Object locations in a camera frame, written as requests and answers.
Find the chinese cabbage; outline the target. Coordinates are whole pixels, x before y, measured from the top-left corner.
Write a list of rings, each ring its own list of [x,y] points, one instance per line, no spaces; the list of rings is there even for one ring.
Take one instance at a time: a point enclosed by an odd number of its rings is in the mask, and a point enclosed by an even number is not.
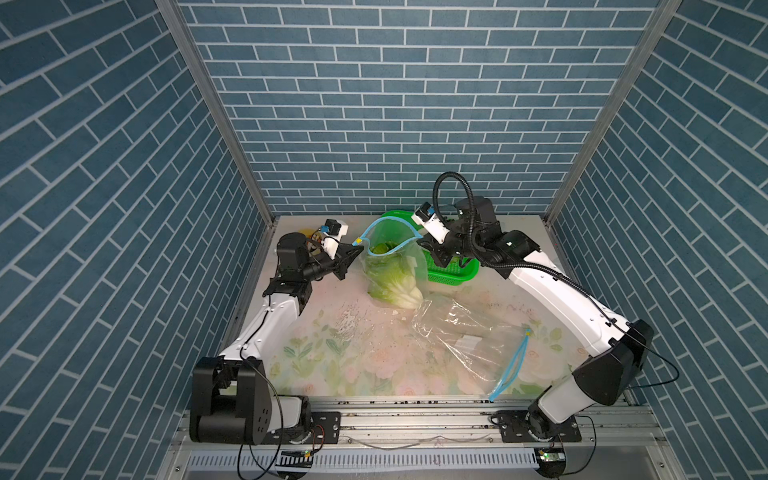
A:
[[[390,254],[394,248],[395,244],[392,242],[379,243],[373,246],[372,254],[364,262],[364,273],[369,284],[377,278],[397,274],[410,275],[415,278],[415,267],[410,256],[403,251]]]
[[[376,300],[403,309],[416,309],[423,301],[416,279],[410,275],[397,274],[372,280],[368,294]]]

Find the clear zipper bag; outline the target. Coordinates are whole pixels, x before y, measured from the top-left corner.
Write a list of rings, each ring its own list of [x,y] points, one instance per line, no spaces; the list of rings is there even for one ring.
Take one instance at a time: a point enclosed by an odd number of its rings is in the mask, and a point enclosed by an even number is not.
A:
[[[419,340],[448,357],[473,390],[495,401],[517,379],[532,330],[443,295],[426,297],[412,317]]]
[[[384,215],[354,241],[363,248],[360,259],[370,297],[404,310],[420,307],[421,286],[428,276],[424,250],[418,244],[422,238],[411,220]]]

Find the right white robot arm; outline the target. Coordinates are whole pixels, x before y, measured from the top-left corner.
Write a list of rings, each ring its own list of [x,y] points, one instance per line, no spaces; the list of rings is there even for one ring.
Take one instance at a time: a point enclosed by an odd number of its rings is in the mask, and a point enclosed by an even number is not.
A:
[[[424,203],[413,214],[413,221],[426,231],[419,244],[433,261],[445,267],[454,258],[475,259],[495,270],[547,308],[587,352],[581,365],[529,406],[526,422],[531,434],[548,440],[584,409],[613,405],[642,369],[653,328],[602,305],[525,233],[503,231],[489,199],[462,200],[458,211],[457,219],[445,220]]]

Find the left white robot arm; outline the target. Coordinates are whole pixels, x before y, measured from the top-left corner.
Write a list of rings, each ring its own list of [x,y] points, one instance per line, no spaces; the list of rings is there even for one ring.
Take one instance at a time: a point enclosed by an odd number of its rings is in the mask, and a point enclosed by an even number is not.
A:
[[[199,443],[260,445],[303,441],[311,433],[305,396],[279,395],[267,377],[269,360],[283,347],[303,313],[312,284],[327,275],[344,279],[362,253],[343,242],[348,226],[333,219],[310,235],[291,232],[276,247],[277,266],[263,303],[238,337],[193,370],[189,435]]]

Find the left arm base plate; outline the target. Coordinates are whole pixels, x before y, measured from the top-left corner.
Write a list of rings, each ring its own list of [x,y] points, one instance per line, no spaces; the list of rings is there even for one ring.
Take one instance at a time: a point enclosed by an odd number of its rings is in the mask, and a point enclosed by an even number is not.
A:
[[[276,412],[261,445],[277,445],[279,442],[286,445],[291,441],[298,444],[314,444],[315,446],[337,444],[340,427],[340,412],[321,411],[312,412],[308,415],[302,414],[296,425],[288,426],[285,424],[280,429],[279,413]]]

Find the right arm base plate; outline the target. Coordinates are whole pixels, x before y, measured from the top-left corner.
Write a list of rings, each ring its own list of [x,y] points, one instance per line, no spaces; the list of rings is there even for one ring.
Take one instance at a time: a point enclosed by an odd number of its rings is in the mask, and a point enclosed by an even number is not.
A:
[[[543,414],[531,413],[528,410],[499,410],[489,416],[489,421],[498,428],[504,443],[582,441],[574,416],[556,424]]]

